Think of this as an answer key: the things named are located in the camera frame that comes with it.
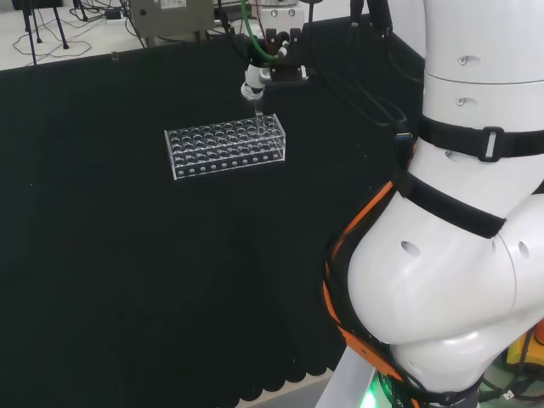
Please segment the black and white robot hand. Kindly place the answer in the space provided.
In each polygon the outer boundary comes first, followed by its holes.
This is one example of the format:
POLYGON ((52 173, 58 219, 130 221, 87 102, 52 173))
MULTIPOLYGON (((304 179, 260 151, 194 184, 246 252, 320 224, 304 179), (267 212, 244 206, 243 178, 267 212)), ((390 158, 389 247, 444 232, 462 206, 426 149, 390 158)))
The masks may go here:
POLYGON ((245 99, 260 100, 270 84, 308 79, 302 59, 305 16, 297 1, 242 1, 241 19, 248 38, 245 99))

